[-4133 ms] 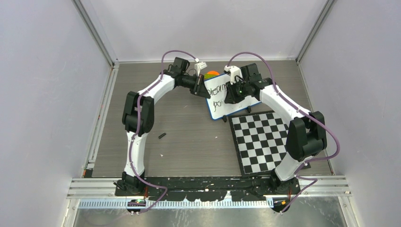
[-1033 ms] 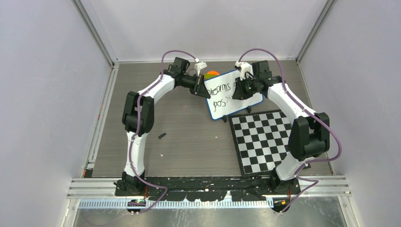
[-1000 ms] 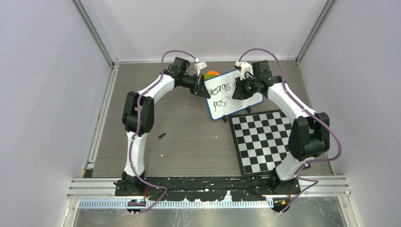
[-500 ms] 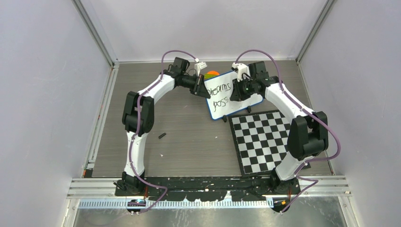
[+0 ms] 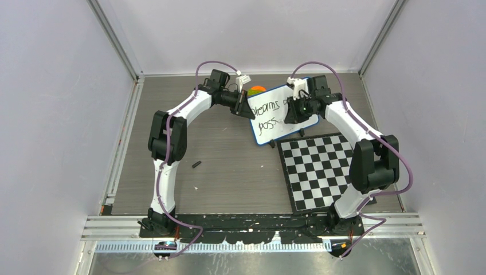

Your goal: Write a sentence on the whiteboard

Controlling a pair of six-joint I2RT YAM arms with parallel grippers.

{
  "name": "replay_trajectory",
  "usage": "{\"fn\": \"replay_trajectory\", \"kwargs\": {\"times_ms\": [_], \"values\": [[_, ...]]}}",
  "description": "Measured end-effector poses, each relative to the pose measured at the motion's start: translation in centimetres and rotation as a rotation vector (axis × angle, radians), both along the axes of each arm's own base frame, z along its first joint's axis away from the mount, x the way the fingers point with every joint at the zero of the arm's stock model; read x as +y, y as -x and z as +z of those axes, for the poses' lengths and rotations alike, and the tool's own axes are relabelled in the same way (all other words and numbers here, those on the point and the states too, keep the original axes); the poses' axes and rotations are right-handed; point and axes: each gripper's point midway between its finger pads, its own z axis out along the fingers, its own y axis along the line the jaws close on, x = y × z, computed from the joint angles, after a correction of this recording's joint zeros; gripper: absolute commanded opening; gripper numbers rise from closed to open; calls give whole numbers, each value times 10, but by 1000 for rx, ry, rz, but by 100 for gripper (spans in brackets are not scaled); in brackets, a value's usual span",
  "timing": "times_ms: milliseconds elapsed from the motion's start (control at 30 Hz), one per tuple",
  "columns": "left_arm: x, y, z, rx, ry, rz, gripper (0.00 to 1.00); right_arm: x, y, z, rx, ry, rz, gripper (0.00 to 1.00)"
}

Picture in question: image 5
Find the black marker cap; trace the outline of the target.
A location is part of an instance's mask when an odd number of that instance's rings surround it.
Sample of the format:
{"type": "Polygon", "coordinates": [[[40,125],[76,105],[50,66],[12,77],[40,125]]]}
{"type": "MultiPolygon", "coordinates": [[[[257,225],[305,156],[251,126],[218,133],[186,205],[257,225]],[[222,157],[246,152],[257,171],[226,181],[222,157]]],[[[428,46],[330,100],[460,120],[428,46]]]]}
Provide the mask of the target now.
{"type": "Polygon", "coordinates": [[[199,166],[202,162],[201,161],[197,161],[196,163],[194,163],[192,165],[192,168],[196,168],[197,166],[199,166]]]}

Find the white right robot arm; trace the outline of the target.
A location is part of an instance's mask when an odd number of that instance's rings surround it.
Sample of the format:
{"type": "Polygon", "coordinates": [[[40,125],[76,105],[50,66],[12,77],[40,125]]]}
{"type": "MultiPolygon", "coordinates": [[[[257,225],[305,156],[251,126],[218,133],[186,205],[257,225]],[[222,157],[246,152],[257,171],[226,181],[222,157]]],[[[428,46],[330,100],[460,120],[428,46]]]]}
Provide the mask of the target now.
{"type": "Polygon", "coordinates": [[[287,98],[284,123],[303,123],[313,115],[320,115],[333,124],[351,145],[350,184],[329,207],[325,222],[332,234],[342,235],[375,194],[398,181],[398,140],[394,135],[382,135],[354,114],[341,93],[331,92],[325,75],[289,77],[286,85],[292,90],[292,95],[287,98]]]}

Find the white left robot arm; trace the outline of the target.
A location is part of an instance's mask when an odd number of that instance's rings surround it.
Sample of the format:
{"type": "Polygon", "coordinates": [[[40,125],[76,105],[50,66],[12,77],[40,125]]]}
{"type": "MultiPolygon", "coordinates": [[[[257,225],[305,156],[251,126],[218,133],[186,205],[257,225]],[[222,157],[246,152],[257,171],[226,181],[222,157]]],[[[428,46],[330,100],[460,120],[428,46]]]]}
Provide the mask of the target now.
{"type": "Polygon", "coordinates": [[[234,115],[254,119],[243,86],[250,76],[237,72],[236,88],[227,88],[230,76],[220,70],[212,70],[210,77],[198,84],[190,96],[173,109],[154,114],[148,150],[154,160],[155,181],[151,206],[141,224],[162,237],[175,232],[175,182],[177,168],[187,151],[187,128],[202,112],[214,105],[228,107],[234,115]]]}

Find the blue framed whiteboard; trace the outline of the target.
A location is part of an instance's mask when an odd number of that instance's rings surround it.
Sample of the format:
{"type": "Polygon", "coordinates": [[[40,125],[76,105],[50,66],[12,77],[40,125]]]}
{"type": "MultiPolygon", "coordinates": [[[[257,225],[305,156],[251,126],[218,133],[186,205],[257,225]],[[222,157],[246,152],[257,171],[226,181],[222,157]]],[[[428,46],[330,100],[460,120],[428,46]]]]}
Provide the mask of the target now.
{"type": "Polygon", "coordinates": [[[293,95],[293,90],[284,85],[248,98],[249,106],[255,118],[250,120],[256,144],[263,146],[271,140],[299,132],[319,122],[318,115],[312,115],[299,124],[286,124],[284,119],[288,112],[287,98],[293,95]]]}

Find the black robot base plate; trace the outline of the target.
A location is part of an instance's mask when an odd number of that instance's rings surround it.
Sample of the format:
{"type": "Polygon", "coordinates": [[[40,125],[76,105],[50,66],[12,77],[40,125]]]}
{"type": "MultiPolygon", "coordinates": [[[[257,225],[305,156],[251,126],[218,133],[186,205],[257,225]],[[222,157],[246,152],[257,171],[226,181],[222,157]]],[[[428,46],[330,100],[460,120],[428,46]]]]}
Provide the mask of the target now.
{"type": "Polygon", "coordinates": [[[142,238],[173,238],[181,243],[268,244],[275,237],[283,244],[318,243],[319,237],[350,239],[363,234],[359,219],[330,228],[320,214],[182,214],[180,224],[164,217],[160,223],[145,217],[140,224],[142,238]]]}

